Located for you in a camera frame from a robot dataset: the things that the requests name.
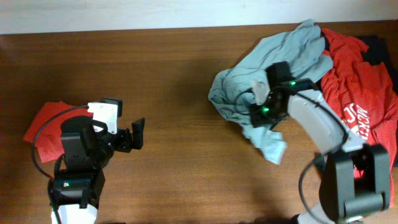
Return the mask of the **light grey t-shirt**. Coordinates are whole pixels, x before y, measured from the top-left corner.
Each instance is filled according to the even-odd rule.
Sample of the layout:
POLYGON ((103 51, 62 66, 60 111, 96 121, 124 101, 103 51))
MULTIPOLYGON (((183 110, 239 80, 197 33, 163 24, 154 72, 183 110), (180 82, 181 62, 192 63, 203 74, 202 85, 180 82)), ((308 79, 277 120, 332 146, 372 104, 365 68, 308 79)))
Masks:
POLYGON ((244 137, 266 160, 280 164, 287 144, 271 126, 255 128, 251 124, 246 113, 254 103, 254 96, 247 90, 254 81, 267 83, 266 68, 277 62, 287 62, 295 78, 309 78, 316 83, 333 66, 324 49, 321 28, 313 20, 302 22, 291 32, 263 38, 235 67, 216 75, 208 99, 224 119, 242 127, 244 137))

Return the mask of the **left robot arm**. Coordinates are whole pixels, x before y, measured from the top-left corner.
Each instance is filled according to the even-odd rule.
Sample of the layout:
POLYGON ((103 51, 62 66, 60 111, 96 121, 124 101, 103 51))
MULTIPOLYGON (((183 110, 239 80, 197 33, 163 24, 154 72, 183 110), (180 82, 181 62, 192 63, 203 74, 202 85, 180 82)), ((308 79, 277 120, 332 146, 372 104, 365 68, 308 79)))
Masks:
POLYGON ((145 119, 132 129, 109 133, 105 123, 76 116, 61 125, 64 153, 56 160, 54 177, 47 187, 52 223, 94 223, 105 176, 103 168, 115 152, 140 150, 144 144, 145 119))

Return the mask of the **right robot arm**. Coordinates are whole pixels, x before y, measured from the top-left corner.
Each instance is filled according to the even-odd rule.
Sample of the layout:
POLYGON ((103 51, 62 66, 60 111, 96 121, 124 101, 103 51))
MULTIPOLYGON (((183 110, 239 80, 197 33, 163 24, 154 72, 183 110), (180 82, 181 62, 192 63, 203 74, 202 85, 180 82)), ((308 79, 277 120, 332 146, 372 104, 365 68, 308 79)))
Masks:
POLYGON ((322 164, 319 202, 293 217, 293 223, 360 223, 390 207, 389 154, 380 144, 369 145, 355 135, 328 106, 309 78, 296 79, 287 62, 265 70, 267 83, 256 83, 249 107, 254 127, 275 125, 286 116, 311 137, 319 155, 303 169, 298 184, 316 163, 322 164))

